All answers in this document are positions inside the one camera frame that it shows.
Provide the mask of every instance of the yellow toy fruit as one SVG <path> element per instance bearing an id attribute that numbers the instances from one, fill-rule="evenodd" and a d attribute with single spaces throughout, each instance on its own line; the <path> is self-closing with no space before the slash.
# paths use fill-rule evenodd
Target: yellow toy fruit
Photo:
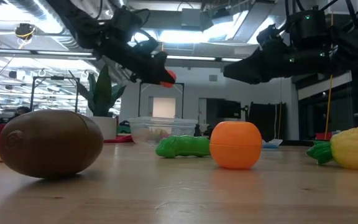
<path id="1" fill-rule="evenodd" d="M 358 128 L 334 135 L 329 142 L 315 142 L 307 155 L 324 164 L 334 159 L 339 165 L 358 170 Z"/>

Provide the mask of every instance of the white wall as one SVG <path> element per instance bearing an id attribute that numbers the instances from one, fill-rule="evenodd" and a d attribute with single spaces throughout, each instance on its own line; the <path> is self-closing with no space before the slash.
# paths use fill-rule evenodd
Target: white wall
<path id="1" fill-rule="evenodd" d="M 184 83 L 183 118 L 198 120 L 199 98 L 221 98 L 240 101 L 241 106 L 254 103 L 287 104 L 289 139 L 299 139 L 298 128 L 298 94 L 290 78 L 276 78 L 268 83 L 249 85 L 223 77 L 219 68 L 187 68 L 171 67 L 177 75 L 177 83 Z M 217 82 L 210 82 L 209 75 L 218 75 Z M 120 120 L 137 117 L 139 100 L 139 84 L 131 83 L 121 98 Z"/>

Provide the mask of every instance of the clear plastic box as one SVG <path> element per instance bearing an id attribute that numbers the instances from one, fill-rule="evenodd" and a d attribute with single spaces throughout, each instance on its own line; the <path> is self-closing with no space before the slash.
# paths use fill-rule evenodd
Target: clear plastic box
<path id="1" fill-rule="evenodd" d="M 140 117 L 128 119 L 136 144 L 157 146 L 169 136 L 194 135 L 197 120 Z"/>

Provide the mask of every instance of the ceiling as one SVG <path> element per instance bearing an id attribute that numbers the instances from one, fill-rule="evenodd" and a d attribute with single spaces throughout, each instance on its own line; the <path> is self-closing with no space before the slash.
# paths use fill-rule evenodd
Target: ceiling
<path id="1" fill-rule="evenodd" d="M 100 0 L 71 0 L 77 7 L 86 11 L 91 16 L 96 16 L 99 12 Z M 109 0 L 116 5 L 128 5 L 132 9 L 148 8 L 151 10 L 149 21 L 145 24 L 145 30 L 158 41 L 160 45 L 157 49 L 168 52 L 170 58 L 167 66 L 170 67 L 216 67 L 223 68 L 227 63 L 235 62 L 241 58 L 246 58 L 258 47 L 256 35 L 271 23 L 277 26 L 283 24 L 285 20 L 284 0 L 256 1 L 224 1 L 224 0 L 191 0 L 186 2 L 174 0 Z M 15 7 L 13 4 L 5 2 L 15 2 L 13 0 L 0 0 L 0 49 L 24 50 L 53 50 L 60 52 L 83 51 L 78 46 L 68 46 L 67 40 L 73 41 L 72 36 L 64 32 L 61 21 L 55 14 L 46 16 L 47 21 L 40 20 L 29 11 L 24 11 Z M 305 8 L 311 8 L 315 4 L 326 4 L 327 0 L 302 0 Z M 204 32 L 181 30 L 181 10 L 182 9 L 202 9 L 214 10 L 217 7 L 230 6 L 233 15 L 232 22 L 210 27 Z M 108 4 L 108 0 L 103 0 L 103 7 L 100 19 L 110 19 L 114 13 L 114 7 Z M 336 12 L 343 11 L 341 5 L 334 8 Z M 22 40 L 14 35 L 14 29 L 21 22 L 28 22 L 37 26 L 34 38 L 31 42 L 23 44 Z M 141 41 L 142 35 L 136 34 L 133 40 Z M 21 105 L 28 105 L 31 94 L 32 77 L 39 75 L 45 76 L 64 76 L 71 70 L 76 77 L 81 78 L 81 82 L 87 85 L 85 76 L 89 73 L 98 74 L 105 62 L 111 67 L 111 76 L 116 82 L 122 82 L 128 77 L 129 73 L 122 72 L 117 65 L 108 60 L 59 60 L 51 58 L 37 58 L 31 55 L 28 58 L 0 57 L 0 111 L 15 108 Z M 223 58 L 222 62 L 217 62 L 216 58 Z M 9 72 L 19 71 L 21 78 L 9 78 Z M 34 102 L 38 108 L 74 108 L 76 91 L 69 80 L 56 81 L 45 80 L 35 89 Z M 120 109 L 118 102 L 114 113 Z M 81 113 L 85 112 L 86 101 L 79 97 L 78 108 Z"/>

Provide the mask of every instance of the orange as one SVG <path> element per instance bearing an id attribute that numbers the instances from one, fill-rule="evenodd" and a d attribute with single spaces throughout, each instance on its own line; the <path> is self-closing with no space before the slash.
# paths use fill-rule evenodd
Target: orange
<path id="1" fill-rule="evenodd" d="M 214 128 L 209 150 L 221 167 L 250 169 L 259 160 L 262 137 L 252 123 L 225 121 Z"/>

